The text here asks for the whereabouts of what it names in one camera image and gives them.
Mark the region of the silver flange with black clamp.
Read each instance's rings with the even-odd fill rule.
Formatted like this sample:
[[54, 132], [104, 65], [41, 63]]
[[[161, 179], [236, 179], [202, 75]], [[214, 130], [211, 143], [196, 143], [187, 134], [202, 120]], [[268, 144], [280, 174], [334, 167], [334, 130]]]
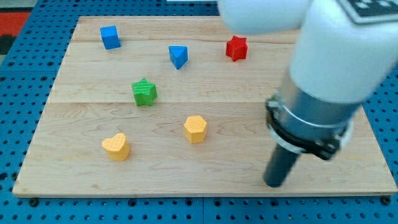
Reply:
[[303, 91], [286, 72], [266, 101], [267, 125], [275, 141], [290, 152], [331, 159], [351, 140], [359, 103], [332, 103]]

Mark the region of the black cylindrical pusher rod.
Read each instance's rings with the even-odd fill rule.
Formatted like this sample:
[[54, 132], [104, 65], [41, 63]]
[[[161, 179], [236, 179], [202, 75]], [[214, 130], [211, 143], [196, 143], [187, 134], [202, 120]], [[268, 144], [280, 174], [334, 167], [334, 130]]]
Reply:
[[277, 144], [263, 174], [264, 182], [270, 187], [280, 187], [299, 156]]

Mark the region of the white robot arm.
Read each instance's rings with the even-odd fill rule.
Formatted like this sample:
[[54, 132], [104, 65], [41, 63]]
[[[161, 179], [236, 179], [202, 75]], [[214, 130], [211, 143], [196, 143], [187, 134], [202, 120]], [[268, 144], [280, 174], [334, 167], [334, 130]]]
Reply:
[[266, 101], [277, 145], [263, 179], [279, 187], [299, 155], [328, 160], [351, 139], [355, 112], [397, 63], [397, 7], [223, 0], [218, 10], [236, 34], [300, 30], [282, 84]]

